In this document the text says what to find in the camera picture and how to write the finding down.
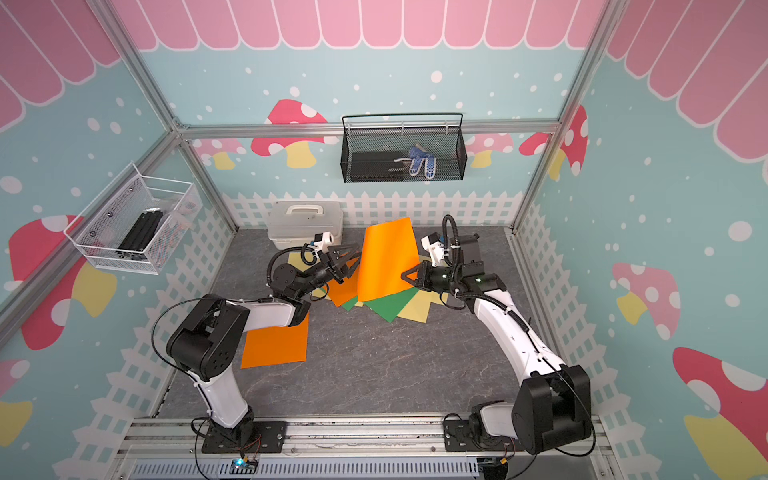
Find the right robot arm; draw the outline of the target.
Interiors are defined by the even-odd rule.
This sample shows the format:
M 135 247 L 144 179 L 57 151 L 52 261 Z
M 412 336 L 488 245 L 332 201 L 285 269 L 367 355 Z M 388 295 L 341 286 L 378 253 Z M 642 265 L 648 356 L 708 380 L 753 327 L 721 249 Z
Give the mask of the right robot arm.
M 460 234 L 450 214 L 441 229 L 422 240 L 429 260 L 404 271 L 402 280 L 447 297 L 451 309 L 471 312 L 490 331 L 519 382 L 513 401 L 473 408 L 469 424 L 477 448 L 510 439 L 538 455 L 595 440 L 591 384 L 584 368 L 562 360 L 523 318 L 503 281 L 486 272 L 477 235 Z

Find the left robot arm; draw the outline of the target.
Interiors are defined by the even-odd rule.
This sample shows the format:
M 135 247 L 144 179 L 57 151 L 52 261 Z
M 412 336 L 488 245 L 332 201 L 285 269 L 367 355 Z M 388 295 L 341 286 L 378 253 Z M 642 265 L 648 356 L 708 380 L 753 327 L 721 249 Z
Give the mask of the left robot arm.
M 252 331 L 300 326 L 309 315 L 311 294 L 333 282 L 350 280 L 362 252 L 355 244 L 322 246 L 317 242 L 274 254 L 266 271 L 271 293 L 262 298 L 231 299 L 217 294 L 183 300 L 189 313 L 170 334 L 161 352 L 150 334 L 153 353 L 166 365 L 192 380 L 205 405 L 206 441 L 246 457 L 263 448 L 263 429 L 243 398 L 234 375 L 234 359 L 241 338 Z

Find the orange paper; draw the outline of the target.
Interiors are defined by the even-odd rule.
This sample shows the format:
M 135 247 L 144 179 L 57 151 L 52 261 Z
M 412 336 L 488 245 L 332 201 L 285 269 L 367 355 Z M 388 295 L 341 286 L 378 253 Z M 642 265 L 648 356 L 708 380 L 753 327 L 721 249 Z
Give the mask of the orange paper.
M 307 359 L 310 316 L 293 327 L 270 327 L 246 334 L 241 369 L 304 362 Z
M 420 262 L 410 218 L 368 227 L 358 268 L 358 299 L 369 302 L 410 289 L 401 275 Z
M 341 307 L 343 304 L 357 297 L 358 278 L 359 270 L 356 269 L 352 276 L 345 278 L 342 283 L 339 283 L 336 280 L 331 280 L 329 282 L 328 298 L 336 307 Z

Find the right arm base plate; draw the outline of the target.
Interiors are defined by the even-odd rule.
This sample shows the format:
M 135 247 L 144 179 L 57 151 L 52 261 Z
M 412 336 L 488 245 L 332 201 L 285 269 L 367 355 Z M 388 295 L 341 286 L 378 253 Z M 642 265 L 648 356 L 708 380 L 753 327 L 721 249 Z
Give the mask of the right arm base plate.
M 475 417 L 464 419 L 447 415 L 442 420 L 442 435 L 447 452 L 500 452 L 512 455 L 523 450 L 516 439 L 492 436 Z

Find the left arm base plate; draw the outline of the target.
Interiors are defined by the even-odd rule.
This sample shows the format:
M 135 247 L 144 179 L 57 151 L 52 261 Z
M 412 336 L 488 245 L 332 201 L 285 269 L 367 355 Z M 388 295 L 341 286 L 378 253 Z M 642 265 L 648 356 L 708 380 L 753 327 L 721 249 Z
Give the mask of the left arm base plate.
M 201 451 L 221 455 L 281 453 L 286 428 L 283 421 L 246 421 L 233 428 L 213 423 L 205 433 Z

